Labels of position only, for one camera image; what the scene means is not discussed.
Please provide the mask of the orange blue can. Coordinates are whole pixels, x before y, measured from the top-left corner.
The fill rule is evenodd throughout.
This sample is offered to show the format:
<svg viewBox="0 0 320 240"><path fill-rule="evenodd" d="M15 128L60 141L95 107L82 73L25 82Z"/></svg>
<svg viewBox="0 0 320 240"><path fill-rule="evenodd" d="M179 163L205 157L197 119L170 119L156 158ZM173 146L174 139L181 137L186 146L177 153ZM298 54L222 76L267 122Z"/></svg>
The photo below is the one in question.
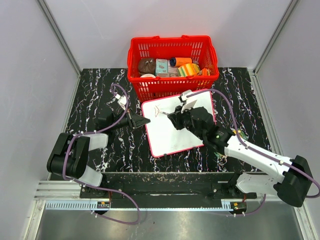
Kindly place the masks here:
<svg viewBox="0 0 320 240"><path fill-rule="evenodd" d="M172 57L169 60L169 64L171 67L179 68L185 64L191 64L193 62L190 57Z"/></svg>

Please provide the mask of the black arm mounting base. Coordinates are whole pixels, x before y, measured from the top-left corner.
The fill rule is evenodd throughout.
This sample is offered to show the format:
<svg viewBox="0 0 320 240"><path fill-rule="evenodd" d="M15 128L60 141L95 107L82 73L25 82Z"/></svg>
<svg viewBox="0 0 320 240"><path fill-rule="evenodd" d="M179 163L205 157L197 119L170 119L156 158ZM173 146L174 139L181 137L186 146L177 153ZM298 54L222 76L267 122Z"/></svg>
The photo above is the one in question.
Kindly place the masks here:
<svg viewBox="0 0 320 240"><path fill-rule="evenodd" d="M256 199L255 192L236 188L234 172L107 172L102 186L131 197L151 195L198 195L214 199Z"/></svg>

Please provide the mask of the teal small box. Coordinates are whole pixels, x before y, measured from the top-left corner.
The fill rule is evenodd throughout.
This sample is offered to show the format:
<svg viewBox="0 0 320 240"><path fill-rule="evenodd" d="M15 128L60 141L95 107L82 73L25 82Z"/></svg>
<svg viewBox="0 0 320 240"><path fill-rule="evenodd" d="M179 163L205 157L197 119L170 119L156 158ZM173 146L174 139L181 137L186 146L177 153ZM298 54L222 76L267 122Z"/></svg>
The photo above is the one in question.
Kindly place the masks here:
<svg viewBox="0 0 320 240"><path fill-rule="evenodd" d="M155 63L155 76L164 78L169 77L168 60L157 58Z"/></svg>

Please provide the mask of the yellow sponge pack in basket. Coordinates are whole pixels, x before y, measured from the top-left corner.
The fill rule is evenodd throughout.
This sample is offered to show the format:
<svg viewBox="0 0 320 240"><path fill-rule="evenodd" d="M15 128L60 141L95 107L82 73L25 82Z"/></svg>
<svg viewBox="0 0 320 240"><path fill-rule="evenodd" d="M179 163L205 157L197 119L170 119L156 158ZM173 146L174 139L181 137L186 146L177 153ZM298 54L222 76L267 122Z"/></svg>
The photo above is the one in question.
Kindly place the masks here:
<svg viewBox="0 0 320 240"><path fill-rule="evenodd" d="M180 77L192 77L200 72L200 67L196 63L187 63L177 68Z"/></svg>

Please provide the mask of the orange snack packet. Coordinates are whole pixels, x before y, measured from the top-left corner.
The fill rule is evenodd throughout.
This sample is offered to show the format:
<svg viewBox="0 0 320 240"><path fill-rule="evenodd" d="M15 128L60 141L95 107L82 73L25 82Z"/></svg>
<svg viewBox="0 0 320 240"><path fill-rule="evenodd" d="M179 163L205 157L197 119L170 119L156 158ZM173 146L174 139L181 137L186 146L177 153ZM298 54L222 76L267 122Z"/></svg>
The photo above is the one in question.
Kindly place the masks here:
<svg viewBox="0 0 320 240"><path fill-rule="evenodd" d="M200 70L198 73L197 73L198 76L203 76L203 77L206 77L206 76L210 76L210 70L208 68L203 68L202 70Z"/></svg>

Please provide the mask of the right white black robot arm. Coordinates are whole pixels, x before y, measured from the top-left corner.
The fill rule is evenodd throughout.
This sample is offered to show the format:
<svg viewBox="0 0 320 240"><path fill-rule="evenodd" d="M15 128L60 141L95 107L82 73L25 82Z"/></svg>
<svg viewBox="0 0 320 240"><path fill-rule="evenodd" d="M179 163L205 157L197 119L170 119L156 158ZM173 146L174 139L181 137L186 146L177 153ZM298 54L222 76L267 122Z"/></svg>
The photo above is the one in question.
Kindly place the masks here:
<svg viewBox="0 0 320 240"><path fill-rule="evenodd" d="M227 186L228 194L239 198L244 193L278 196L293 207L301 207L312 185L308 161L297 155L290 158L244 141L232 130L215 124L204 107L182 110L177 106L168 119L176 130L186 129L204 146L221 155L241 160L261 170L259 174L241 173Z"/></svg>

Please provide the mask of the brown chocolate muffin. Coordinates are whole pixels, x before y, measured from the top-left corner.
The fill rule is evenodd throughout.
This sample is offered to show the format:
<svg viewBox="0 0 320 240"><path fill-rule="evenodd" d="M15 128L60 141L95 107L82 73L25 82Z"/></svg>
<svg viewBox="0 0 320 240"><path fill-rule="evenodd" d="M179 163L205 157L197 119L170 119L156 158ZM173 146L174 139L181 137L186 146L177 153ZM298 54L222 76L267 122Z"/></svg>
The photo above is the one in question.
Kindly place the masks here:
<svg viewBox="0 0 320 240"><path fill-rule="evenodd" d="M140 75L152 74L156 71L156 60L152 57L142 58L138 63L138 72Z"/></svg>

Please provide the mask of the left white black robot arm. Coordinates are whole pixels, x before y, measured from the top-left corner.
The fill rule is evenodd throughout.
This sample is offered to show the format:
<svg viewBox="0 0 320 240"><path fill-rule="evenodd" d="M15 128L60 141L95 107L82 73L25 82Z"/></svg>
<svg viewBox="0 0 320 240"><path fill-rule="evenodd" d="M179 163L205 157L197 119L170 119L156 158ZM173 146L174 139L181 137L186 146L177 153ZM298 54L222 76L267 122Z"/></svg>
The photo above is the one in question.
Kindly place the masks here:
<svg viewBox="0 0 320 240"><path fill-rule="evenodd" d="M101 130L119 122L103 131L102 133L88 134L78 137L72 144L68 154L65 175L67 178L78 180L84 184L91 185L91 192L98 198L107 195L108 185L103 180L103 174L88 166L89 152L103 149L112 144L117 129L129 127L132 130L142 127L151 122L150 119L138 115L128 109L116 115L111 110L106 110L98 115L95 120L95 129ZM65 156L73 135L61 133L48 158L46 168L48 172L62 176Z"/></svg>

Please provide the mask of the pink small box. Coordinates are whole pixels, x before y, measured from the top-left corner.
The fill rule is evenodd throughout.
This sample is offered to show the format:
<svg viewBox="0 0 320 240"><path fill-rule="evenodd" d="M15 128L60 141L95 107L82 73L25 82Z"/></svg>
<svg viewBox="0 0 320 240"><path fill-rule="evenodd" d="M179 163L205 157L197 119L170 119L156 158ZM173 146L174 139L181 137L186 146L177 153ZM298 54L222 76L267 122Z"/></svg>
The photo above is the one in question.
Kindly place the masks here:
<svg viewBox="0 0 320 240"><path fill-rule="evenodd" d="M171 77L178 77L179 73L178 73L178 68L177 67L172 67L170 65L168 65L168 76Z"/></svg>

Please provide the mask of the white round lid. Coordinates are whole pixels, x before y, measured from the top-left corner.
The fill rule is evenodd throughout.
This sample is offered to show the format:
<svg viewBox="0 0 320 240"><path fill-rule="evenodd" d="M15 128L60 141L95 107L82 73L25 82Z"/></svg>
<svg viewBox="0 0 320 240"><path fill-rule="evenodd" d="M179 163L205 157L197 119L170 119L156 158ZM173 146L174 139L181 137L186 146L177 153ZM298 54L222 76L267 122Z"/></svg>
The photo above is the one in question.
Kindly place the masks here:
<svg viewBox="0 0 320 240"><path fill-rule="evenodd" d="M156 76L151 73L143 74L140 76L140 78L155 78L155 77Z"/></svg>

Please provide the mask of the pink framed whiteboard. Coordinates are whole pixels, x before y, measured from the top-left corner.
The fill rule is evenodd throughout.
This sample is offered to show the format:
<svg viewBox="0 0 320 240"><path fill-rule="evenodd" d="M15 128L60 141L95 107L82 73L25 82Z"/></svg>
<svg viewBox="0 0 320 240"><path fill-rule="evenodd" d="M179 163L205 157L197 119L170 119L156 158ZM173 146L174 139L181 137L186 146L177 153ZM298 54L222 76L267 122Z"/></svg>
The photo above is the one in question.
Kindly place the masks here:
<svg viewBox="0 0 320 240"><path fill-rule="evenodd" d="M150 119L145 128L153 157L159 158L203 146L203 142L187 129L176 130L166 115L159 114L160 111L170 114L181 104L178 94L141 104L143 117Z"/></svg>

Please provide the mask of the red plastic shopping basket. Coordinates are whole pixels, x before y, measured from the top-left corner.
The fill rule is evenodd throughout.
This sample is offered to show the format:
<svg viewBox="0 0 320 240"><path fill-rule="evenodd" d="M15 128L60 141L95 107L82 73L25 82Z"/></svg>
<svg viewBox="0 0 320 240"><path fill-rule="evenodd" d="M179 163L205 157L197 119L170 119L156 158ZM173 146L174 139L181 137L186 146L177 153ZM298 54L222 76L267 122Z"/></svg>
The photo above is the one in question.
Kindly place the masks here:
<svg viewBox="0 0 320 240"><path fill-rule="evenodd" d="M138 65L143 58L191 58L200 69L209 70L209 76L178 76L142 78ZM219 78L218 58L212 40L207 35L181 37L135 37L127 54L127 79L133 85L141 103L180 94L186 90L208 89Z"/></svg>

